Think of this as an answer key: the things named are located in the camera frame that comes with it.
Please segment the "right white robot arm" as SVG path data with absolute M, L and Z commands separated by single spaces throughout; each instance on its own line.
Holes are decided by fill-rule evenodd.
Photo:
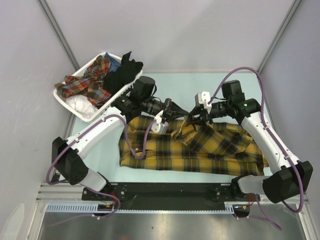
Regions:
M 301 161 L 280 139 L 273 127 L 261 113 L 261 106 L 254 98 L 246 99 L 238 80 L 225 82 L 222 86 L 223 99 L 211 103 L 210 93 L 198 92 L 192 115 L 199 115 L 203 122 L 229 116 L 237 121 L 253 138 L 262 151 L 272 173 L 271 176 L 238 177 L 230 188 L 231 196 L 242 201 L 249 193 L 265 195 L 272 203 L 303 195 L 308 188 L 313 166 Z

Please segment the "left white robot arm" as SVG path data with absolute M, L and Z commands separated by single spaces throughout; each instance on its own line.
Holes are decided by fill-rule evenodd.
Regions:
M 156 100 L 156 91 L 155 80 L 141 76 L 129 89 L 119 93 L 107 110 L 85 129 L 68 139 L 57 137 L 52 142 L 51 168 L 56 169 L 70 185 L 80 184 L 93 190 L 98 199 L 107 199 L 111 193 L 110 183 L 101 173 L 86 166 L 84 159 L 88 153 L 117 129 L 127 131 L 127 124 L 142 112 L 154 117 L 147 131 L 157 134 L 167 131 L 170 120 L 188 114 L 171 98 L 164 102 Z

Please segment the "yellow plaid long sleeve shirt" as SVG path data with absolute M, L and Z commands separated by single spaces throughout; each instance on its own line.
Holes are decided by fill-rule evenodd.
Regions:
M 187 125 L 175 119 L 165 134 L 150 131 L 145 136 L 152 120 L 141 115 L 127 125 L 128 135 L 118 142 L 120 166 L 232 176 L 262 176 L 268 167 L 258 145 L 238 124 Z

